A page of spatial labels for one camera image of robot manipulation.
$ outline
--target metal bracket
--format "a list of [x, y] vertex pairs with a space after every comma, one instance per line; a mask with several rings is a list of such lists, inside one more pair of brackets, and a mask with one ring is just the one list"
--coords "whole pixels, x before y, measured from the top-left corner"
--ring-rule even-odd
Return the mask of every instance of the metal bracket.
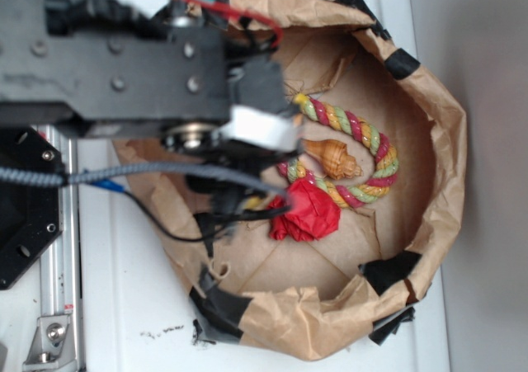
[[35, 336], [23, 371], [54, 371], [75, 363], [75, 342], [70, 316], [38, 319]]
[[[61, 153], [31, 128], [3, 129], [0, 164], [62, 172]], [[59, 190], [0, 183], [0, 290], [10, 289], [62, 231]]]

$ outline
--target gray braided cable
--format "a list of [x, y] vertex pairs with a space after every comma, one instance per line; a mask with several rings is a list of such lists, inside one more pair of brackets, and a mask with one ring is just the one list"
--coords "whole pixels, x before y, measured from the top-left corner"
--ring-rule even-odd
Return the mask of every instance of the gray braided cable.
[[283, 189], [266, 184], [258, 178], [249, 176], [243, 172], [237, 172], [230, 168], [210, 164], [200, 165], [179, 162], [135, 163], [110, 167], [93, 172], [82, 172], [70, 175], [66, 174], [64, 176], [53, 173], [30, 172], [16, 168], [0, 167], [0, 181], [23, 186], [58, 188], [68, 185], [89, 184], [92, 182], [103, 181], [107, 178], [142, 174], [146, 172], [178, 172], [201, 178], [209, 178], [216, 181], [228, 181], [258, 191], [285, 195]]

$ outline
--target multicolored rope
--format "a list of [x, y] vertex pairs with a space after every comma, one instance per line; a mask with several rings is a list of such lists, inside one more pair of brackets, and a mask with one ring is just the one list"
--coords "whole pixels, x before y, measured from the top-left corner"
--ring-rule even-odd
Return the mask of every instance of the multicolored rope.
[[327, 192], [333, 201], [342, 209], [352, 207], [357, 209], [367, 203], [373, 203], [381, 196], [389, 193], [390, 187], [396, 182], [399, 166], [398, 152], [389, 142], [385, 134], [380, 133], [366, 120], [356, 117], [349, 111], [338, 106], [298, 94], [294, 102], [300, 105], [301, 112], [314, 122], [330, 126], [334, 130], [349, 134], [355, 141], [361, 142], [375, 158], [376, 166], [372, 177], [359, 186], [335, 186], [330, 181], [316, 177], [306, 169], [298, 159], [279, 164], [279, 173], [287, 177], [290, 183], [297, 178], [305, 178]]

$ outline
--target blue wire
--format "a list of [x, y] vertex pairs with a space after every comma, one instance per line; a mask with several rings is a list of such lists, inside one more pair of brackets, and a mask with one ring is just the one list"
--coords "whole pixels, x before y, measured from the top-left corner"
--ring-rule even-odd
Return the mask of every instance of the blue wire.
[[125, 193], [125, 187], [113, 182], [112, 180], [105, 179], [101, 181], [90, 182], [88, 185], [95, 186], [97, 188], [106, 189], [107, 191], [112, 191], [116, 193]]

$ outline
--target gray wall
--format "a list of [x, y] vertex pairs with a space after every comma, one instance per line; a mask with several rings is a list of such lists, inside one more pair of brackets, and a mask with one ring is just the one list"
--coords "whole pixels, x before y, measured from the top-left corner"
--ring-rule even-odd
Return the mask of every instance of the gray wall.
[[443, 266], [453, 372], [528, 370], [528, 0], [411, 0], [419, 59], [469, 114]]

